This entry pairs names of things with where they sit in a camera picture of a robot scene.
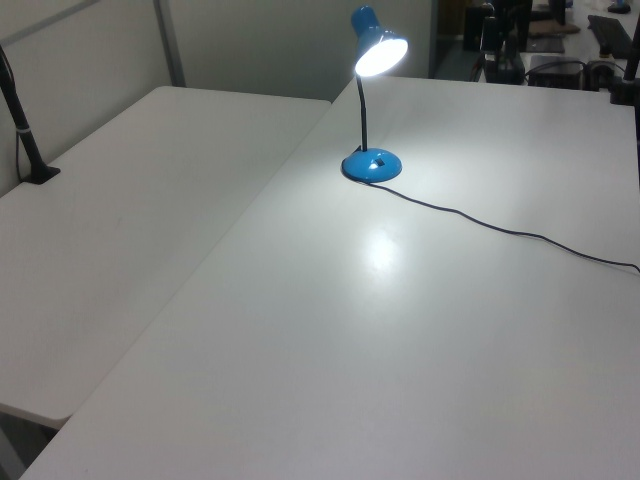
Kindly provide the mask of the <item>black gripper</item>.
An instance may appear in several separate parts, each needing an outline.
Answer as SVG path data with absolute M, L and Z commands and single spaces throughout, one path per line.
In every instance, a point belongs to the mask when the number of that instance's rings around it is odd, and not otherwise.
M 483 67 L 491 66 L 491 53 L 495 52 L 492 57 L 492 68 L 499 68 L 500 50 L 501 49 L 501 25 L 498 18 L 494 16 L 486 17 L 483 20 L 481 35 L 481 51 L 483 52 Z

